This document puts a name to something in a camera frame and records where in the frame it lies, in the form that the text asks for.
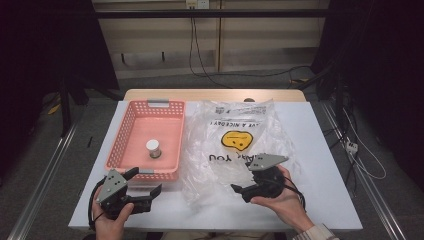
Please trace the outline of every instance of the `sleeve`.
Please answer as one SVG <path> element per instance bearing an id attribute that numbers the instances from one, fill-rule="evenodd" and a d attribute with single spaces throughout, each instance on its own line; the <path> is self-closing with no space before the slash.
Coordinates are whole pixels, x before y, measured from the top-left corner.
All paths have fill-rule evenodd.
<path id="1" fill-rule="evenodd" d="M 297 235 L 293 240 L 339 240 L 339 238 L 334 236 L 324 224 L 319 224 Z"/>

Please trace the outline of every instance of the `small jar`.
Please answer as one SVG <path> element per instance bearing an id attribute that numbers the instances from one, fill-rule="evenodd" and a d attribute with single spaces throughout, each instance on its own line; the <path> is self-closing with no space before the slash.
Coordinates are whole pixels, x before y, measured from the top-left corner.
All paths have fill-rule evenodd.
<path id="1" fill-rule="evenodd" d="M 159 141 L 156 139 L 151 139 L 146 143 L 146 148 L 149 150 L 149 155 L 151 158 L 158 158 L 162 154 L 159 148 Z"/>

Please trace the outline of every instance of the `white table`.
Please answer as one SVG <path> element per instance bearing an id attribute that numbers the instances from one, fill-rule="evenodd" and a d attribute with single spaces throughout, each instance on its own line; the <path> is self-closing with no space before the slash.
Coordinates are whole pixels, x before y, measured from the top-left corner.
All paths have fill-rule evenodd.
<path id="1" fill-rule="evenodd" d="M 95 184 L 106 171 L 104 164 L 114 140 L 127 101 L 119 102 L 102 148 L 87 184 L 69 222 L 69 227 L 87 230 L 87 207 Z M 195 102 L 187 102 L 186 115 L 191 116 Z M 324 223 L 336 231 L 362 229 L 361 222 L 343 184 L 324 136 L 308 102 L 276 102 L 284 129 L 293 141 L 302 173 L 292 176 L 306 198 L 308 215 L 315 223 Z M 153 200 L 152 211 L 131 215 L 126 228 L 141 231 L 262 231 L 281 232 L 290 229 L 271 210 L 247 204 L 242 199 L 216 194 L 214 204 L 195 209 L 186 204 L 179 182 L 164 184 L 162 193 Z M 128 191 L 131 196 L 141 195 Z"/>

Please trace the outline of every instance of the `metal rail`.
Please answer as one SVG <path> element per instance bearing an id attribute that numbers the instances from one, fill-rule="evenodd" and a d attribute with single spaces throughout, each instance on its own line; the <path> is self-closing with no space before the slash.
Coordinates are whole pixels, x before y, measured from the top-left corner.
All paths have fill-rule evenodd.
<path id="1" fill-rule="evenodd" d="M 183 9 L 183 10 L 97 10 L 96 12 L 46 10 L 43 15 L 59 18 L 326 18 L 357 17 L 359 10 L 331 9 Z"/>
<path id="2" fill-rule="evenodd" d="M 81 120 L 83 113 L 84 111 L 81 110 L 81 112 L 77 114 L 77 117 L 68 133 L 64 137 L 60 138 L 56 150 L 53 153 L 53 156 L 50 158 L 46 170 L 44 170 L 43 176 L 35 187 L 29 201 L 25 205 L 24 210 L 22 211 L 17 222 L 15 223 L 12 232 L 7 238 L 8 240 L 22 240 L 25 239 L 28 235 L 31 225 L 35 220 L 35 217 L 41 207 L 41 204 L 43 203 L 44 197 L 46 196 L 46 193 L 49 190 L 50 185 L 52 184 L 57 170 L 59 169 L 60 163 L 62 162 L 66 150 L 68 149 L 68 146 L 72 141 L 72 138 L 75 134 L 75 130 L 79 121 Z"/>
<path id="3" fill-rule="evenodd" d="M 335 131 L 336 131 L 337 137 L 341 140 L 342 133 L 337 127 L 337 122 L 333 117 L 335 115 L 333 109 L 331 108 L 331 106 L 327 106 L 325 103 L 322 103 L 322 108 L 324 109 L 324 112 L 331 126 L 334 129 L 336 129 Z M 349 155 L 349 161 L 353 163 L 354 160 L 353 160 L 352 154 L 348 154 L 348 155 Z M 361 167 L 365 169 L 365 166 L 359 157 L 356 162 L 357 164 L 361 164 Z M 381 195 L 373 179 L 370 176 L 368 176 L 368 174 L 364 173 L 364 171 L 362 171 L 357 164 L 355 164 L 354 166 L 355 173 L 357 174 L 359 180 L 361 181 L 361 184 L 364 187 L 365 192 L 367 193 L 371 203 L 373 204 L 390 238 L 393 240 L 400 240 L 400 239 L 406 240 L 407 238 L 405 234 L 403 233 L 402 228 L 396 219 L 396 216 L 393 214 L 386 200 Z"/>

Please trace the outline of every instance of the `black curtain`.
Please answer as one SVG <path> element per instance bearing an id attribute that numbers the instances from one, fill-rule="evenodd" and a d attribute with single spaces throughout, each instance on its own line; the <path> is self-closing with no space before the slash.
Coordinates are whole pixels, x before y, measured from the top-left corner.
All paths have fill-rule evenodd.
<path id="1" fill-rule="evenodd" d="M 362 9 L 366 21 L 358 46 L 341 68 L 344 84 L 356 105 L 395 154 L 401 168 L 424 189 L 424 18 L 418 1 L 331 1 L 336 9 Z M 345 36 L 338 22 L 326 31 L 313 67 L 320 71 Z"/>
<path id="2" fill-rule="evenodd" d="M 43 97 L 58 92 L 61 80 L 74 91 L 86 87 L 78 78 L 118 89 L 97 19 L 54 14 L 60 11 L 94 13 L 91 0 L 0 3 L 1 174 L 25 145 Z"/>

